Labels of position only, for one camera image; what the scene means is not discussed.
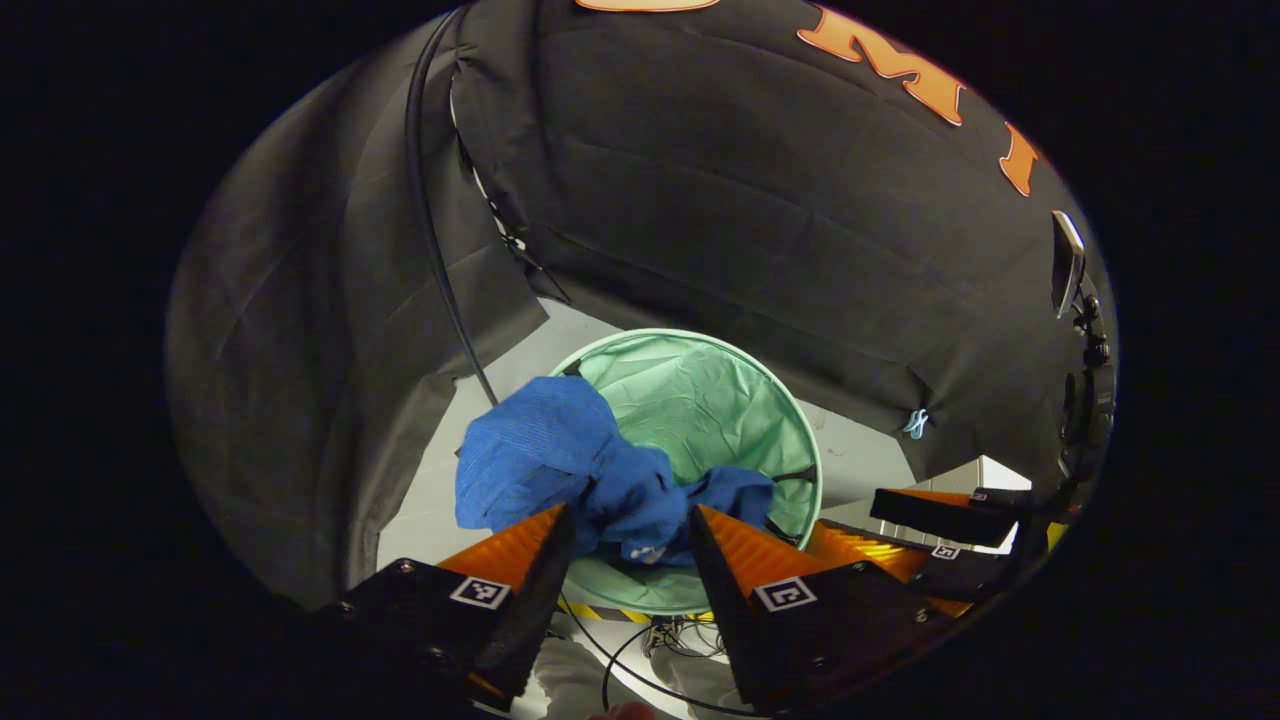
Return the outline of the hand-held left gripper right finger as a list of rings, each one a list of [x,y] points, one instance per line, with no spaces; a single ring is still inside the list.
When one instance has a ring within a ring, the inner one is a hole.
[[[708,506],[689,527],[739,696],[759,714],[832,710],[952,628],[877,569],[827,568]]]

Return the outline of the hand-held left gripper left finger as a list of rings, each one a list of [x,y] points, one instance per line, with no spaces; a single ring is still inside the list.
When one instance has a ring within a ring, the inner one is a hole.
[[[439,562],[397,559],[330,606],[340,667],[388,700],[511,706],[532,675],[576,538],[564,505]]]

